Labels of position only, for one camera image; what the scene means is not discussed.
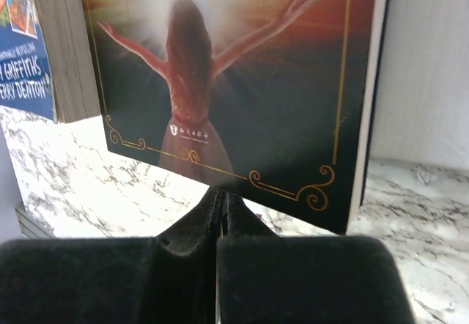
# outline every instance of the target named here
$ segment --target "woman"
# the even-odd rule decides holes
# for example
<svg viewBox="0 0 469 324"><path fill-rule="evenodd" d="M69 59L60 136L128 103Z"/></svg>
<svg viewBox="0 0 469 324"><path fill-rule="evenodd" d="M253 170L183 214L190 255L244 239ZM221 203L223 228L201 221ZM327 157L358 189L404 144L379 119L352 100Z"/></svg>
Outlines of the woman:
<svg viewBox="0 0 469 324"><path fill-rule="evenodd" d="M220 186L232 181L233 169L228 155L208 119L210 85L241 55L285 30L317 1L290 0L275 20L213 56L212 43L199 8L191 0L177 0L169 17L167 61L117 34L108 23L99 23L109 37L140 56L168 83L172 118L161 150L176 156L181 152L196 152L197 156L185 161L161 154L160 167L208 185Z"/></svg>

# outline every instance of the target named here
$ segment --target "book cover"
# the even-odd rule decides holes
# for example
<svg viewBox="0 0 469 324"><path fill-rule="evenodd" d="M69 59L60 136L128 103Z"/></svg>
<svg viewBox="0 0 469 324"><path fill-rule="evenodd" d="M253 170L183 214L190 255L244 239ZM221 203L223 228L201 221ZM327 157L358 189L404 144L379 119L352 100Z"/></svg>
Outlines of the book cover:
<svg viewBox="0 0 469 324"><path fill-rule="evenodd" d="M110 151L345 231L375 0L83 4Z"/></svg>
<svg viewBox="0 0 469 324"><path fill-rule="evenodd" d="M0 0L0 105L55 116L51 69L34 0Z"/></svg>

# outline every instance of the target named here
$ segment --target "woman's hand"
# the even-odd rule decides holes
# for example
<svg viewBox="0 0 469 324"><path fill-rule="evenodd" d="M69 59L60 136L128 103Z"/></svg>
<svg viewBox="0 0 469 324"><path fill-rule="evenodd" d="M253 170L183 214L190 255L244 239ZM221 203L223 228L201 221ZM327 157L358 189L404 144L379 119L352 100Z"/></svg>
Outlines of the woman's hand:
<svg viewBox="0 0 469 324"><path fill-rule="evenodd" d="M283 10L280 11L280 14L278 14L276 23L282 29L287 28L318 1L319 0L290 0Z"/></svg>
<svg viewBox="0 0 469 324"><path fill-rule="evenodd" d="M117 32L114 30L114 27L111 26L109 23L107 22L97 22L97 24L99 25L99 27L105 32L108 34L108 36L110 38L112 38L113 40L116 38L116 36L118 35Z"/></svg>

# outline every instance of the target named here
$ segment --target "white wall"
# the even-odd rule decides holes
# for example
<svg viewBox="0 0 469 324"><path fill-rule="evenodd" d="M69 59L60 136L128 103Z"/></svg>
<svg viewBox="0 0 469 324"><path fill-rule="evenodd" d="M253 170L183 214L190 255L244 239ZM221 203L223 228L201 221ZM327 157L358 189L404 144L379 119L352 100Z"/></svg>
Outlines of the white wall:
<svg viewBox="0 0 469 324"><path fill-rule="evenodd" d="M372 155L469 169L469 0L391 0Z"/></svg>
<svg viewBox="0 0 469 324"><path fill-rule="evenodd" d="M16 181L15 172L8 152L3 130L0 127L0 206L8 205L12 208L21 201L20 189Z"/></svg>

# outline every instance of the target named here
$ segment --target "white marble surface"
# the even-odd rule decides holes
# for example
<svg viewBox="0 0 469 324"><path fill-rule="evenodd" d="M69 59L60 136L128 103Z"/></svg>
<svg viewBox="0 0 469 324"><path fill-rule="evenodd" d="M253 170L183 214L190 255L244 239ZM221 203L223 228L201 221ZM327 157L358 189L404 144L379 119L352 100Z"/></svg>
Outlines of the white marble surface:
<svg viewBox="0 0 469 324"><path fill-rule="evenodd" d="M207 186L109 153L101 118L53 125L0 107L26 209L57 237L157 235ZM249 202L281 235L327 235ZM394 255L418 324L469 324L469 173L372 161L351 235Z"/></svg>

